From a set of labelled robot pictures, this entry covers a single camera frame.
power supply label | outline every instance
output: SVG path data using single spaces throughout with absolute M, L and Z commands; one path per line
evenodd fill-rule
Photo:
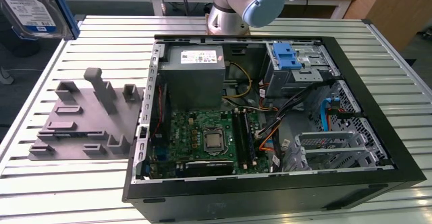
M 54 32 L 56 24 L 44 4 L 38 0 L 6 0 L 20 23 L 35 32 Z
M 182 51 L 182 64 L 218 63 L 216 51 Z

open computer tower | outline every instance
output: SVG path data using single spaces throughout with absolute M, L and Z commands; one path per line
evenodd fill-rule
M 332 37 L 155 37 L 124 202 L 150 222 L 352 208 L 424 175 Z

desk leg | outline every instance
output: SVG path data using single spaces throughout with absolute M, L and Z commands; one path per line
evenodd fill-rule
M 11 85 L 14 82 L 14 77 L 8 74 L 8 72 L 0 66 L 0 83 L 3 85 Z
M 151 0 L 151 3 L 154 5 L 155 16 L 163 16 L 163 0 Z
M 338 7 L 335 8 L 332 19 L 343 19 L 350 8 L 351 0 L 343 0 L 339 2 Z

floor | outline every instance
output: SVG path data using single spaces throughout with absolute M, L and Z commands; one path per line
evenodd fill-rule
M 152 6 L 150 3 L 88 3 L 72 2 L 70 7 L 74 14 L 94 15 L 142 15 L 152 16 Z M 204 4 L 196 6 L 191 4 L 192 16 L 204 16 Z M 182 4 L 168 5 L 168 16 L 184 16 Z M 16 58 L 0 44 L 0 65 L 15 78 L 12 85 L 0 85 L 0 140 L 3 139 L 8 125 L 22 109 L 34 85 L 39 79 L 42 70 L 46 68 L 51 56 L 59 44 L 59 40 L 40 39 L 40 51 L 28 58 Z M 419 73 L 426 83 L 432 86 L 432 41 L 426 41 L 420 35 L 415 37 L 410 46 L 402 53 L 406 59 L 416 59 L 414 69 Z

green motherboard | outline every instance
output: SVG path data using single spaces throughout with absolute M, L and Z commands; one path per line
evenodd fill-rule
M 260 129 L 258 113 L 247 113 L 250 129 Z M 231 111 L 172 112 L 170 144 L 155 150 L 159 161 L 156 178 L 179 177 L 179 164 L 190 161 L 234 161 L 232 174 L 268 172 L 267 155 L 258 152 L 256 165 L 247 169 L 238 164 L 238 148 Z

